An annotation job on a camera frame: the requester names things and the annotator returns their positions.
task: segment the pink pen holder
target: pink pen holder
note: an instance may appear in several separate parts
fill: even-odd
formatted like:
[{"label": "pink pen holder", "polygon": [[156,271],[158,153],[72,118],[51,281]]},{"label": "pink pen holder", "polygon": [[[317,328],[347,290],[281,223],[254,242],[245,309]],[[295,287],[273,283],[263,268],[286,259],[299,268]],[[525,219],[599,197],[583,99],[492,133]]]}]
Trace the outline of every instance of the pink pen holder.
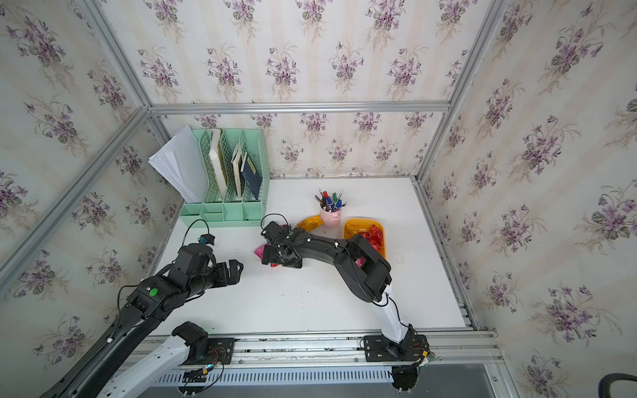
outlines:
[{"label": "pink pen holder", "polygon": [[320,219],[323,220],[323,226],[325,228],[335,228],[341,225],[341,211],[329,212],[321,209]]}]

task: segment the blue book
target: blue book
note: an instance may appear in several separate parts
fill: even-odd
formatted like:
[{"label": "blue book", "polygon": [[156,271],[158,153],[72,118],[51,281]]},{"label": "blue book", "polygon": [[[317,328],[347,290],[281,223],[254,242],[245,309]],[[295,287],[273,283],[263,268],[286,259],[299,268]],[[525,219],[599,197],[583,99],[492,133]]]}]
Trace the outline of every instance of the blue book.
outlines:
[{"label": "blue book", "polygon": [[254,198],[258,200],[262,178],[259,175],[256,167],[254,167],[254,163],[252,163],[250,156],[247,153],[244,153],[243,158],[243,164],[241,165],[241,175],[248,183],[248,186],[250,187],[250,191],[252,191]]}]

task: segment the floral wallpaper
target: floral wallpaper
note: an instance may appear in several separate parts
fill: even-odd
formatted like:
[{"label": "floral wallpaper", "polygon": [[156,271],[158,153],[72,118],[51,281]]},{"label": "floral wallpaper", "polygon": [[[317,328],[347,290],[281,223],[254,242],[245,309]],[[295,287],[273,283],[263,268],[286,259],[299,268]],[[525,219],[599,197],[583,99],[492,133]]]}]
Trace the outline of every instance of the floral wallpaper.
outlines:
[{"label": "floral wallpaper", "polygon": [[[0,345],[12,358],[0,364],[0,395],[39,396],[53,385],[112,322],[118,289],[146,277],[180,202],[146,160],[159,147],[146,128],[135,133],[0,297]],[[8,211],[26,211],[31,192],[3,178],[16,179]],[[24,369],[39,382],[28,383]]]},{"label": "floral wallpaper", "polygon": [[[154,103],[249,103],[448,99],[489,3],[108,0],[101,6]],[[527,3],[510,15],[505,37],[530,19],[533,2]],[[598,34],[586,43],[594,46]]]},{"label": "floral wallpaper", "polygon": [[262,129],[270,175],[415,175],[440,122],[440,112],[261,113],[256,115],[171,115],[174,134],[217,127]]},{"label": "floral wallpaper", "polygon": [[522,397],[596,397],[637,369],[636,18],[511,1],[424,181]]},{"label": "floral wallpaper", "polygon": [[134,106],[74,1],[0,0],[0,24],[2,262]]}]

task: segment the yellow object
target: yellow object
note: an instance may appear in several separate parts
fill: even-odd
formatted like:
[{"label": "yellow object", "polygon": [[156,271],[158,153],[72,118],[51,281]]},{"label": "yellow object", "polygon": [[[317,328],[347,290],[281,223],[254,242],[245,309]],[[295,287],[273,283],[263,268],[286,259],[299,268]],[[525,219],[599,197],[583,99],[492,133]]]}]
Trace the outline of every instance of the yellow object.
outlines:
[{"label": "yellow object", "polygon": [[306,231],[311,231],[315,228],[323,225],[323,220],[320,219],[320,215],[315,215],[314,217],[306,218],[305,220],[296,224],[297,228],[302,228]]},{"label": "yellow object", "polygon": [[387,256],[385,255],[385,229],[383,228],[383,224],[376,220],[372,220],[371,218],[350,218],[343,226],[343,239],[349,239],[361,232],[369,232],[374,225],[383,232],[383,244],[380,248],[380,255],[387,260]]}]

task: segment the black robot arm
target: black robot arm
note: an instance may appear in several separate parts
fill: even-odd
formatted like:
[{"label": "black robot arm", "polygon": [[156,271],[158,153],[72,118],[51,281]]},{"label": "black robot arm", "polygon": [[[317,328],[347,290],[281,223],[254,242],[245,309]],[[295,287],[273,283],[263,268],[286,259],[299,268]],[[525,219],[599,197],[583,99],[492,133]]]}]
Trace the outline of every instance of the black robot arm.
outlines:
[{"label": "black robot arm", "polygon": [[239,282],[243,264],[229,263],[217,263],[206,245],[181,247],[174,263],[140,282],[106,332],[41,398],[97,397],[137,345],[175,308],[208,288]]},{"label": "black robot arm", "polygon": [[302,228],[281,227],[274,221],[261,235],[268,240],[261,260],[263,264],[301,268],[304,258],[332,264],[350,291],[363,301],[380,302],[385,287],[392,281],[387,260],[360,235],[350,239],[323,238]]}]

